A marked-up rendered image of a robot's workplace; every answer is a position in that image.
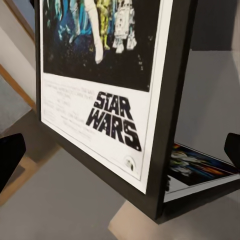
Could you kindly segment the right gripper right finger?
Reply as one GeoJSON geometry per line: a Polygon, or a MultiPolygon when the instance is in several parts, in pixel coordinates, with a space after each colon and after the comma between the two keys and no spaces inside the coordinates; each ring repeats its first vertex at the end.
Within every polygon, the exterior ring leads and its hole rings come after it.
{"type": "Polygon", "coordinates": [[[227,135],[224,151],[240,173],[240,135],[229,133],[227,135]]]}

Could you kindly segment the poster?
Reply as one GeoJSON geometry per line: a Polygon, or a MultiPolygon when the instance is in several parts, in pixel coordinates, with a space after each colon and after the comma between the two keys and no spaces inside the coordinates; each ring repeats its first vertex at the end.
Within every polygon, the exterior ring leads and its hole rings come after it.
{"type": "Polygon", "coordinates": [[[34,0],[36,126],[162,216],[198,0],[34,0]]]}

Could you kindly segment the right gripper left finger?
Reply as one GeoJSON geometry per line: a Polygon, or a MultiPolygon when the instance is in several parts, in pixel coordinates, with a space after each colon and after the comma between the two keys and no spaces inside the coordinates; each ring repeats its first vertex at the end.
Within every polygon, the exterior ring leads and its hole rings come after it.
{"type": "Polygon", "coordinates": [[[0,193],[26,153],[22,133],[0,138],[0,193]]]}

